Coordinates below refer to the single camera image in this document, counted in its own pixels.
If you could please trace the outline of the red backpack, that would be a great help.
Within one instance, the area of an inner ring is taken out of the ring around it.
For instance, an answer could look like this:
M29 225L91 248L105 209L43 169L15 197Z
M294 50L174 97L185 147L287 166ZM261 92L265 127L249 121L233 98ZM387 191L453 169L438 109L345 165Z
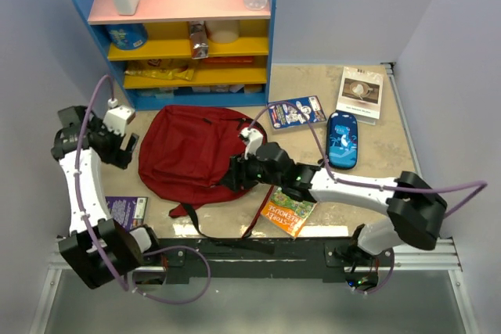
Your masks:
M252 183L232 182L230 160L245 145L240 132L251 117L210 106L167 105L154 117L139 150L139 177L161 199L176 202L173 219L200 227L197 209L239 199Z

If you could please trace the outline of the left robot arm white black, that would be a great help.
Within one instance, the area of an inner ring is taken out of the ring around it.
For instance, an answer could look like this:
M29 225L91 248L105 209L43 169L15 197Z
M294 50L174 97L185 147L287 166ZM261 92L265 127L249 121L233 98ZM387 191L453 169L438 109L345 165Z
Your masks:
M112 218L107 207L101 165L126 169L138 135L126 134L135 111L113 102L104 118L86 106L58 112L52 157L59 163L70 197L69 235L59 252L87 287L95 289L136 268L156 264L162 246L152 228L141 224L127 230Z

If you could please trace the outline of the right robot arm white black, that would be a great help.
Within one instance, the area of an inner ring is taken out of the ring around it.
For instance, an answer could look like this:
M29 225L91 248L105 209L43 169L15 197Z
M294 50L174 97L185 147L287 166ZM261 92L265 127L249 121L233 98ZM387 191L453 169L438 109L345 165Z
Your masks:
M339 258L365 266L386 250L407 244L431 251L438 241L446 201L413 172L397 178L329 175L325 167L296 163L275 142L265 143L249 156L233 156L222 185L234 192L258 183L279 187L286 196L310 203L343 203L384 215L373 224L361 224Z

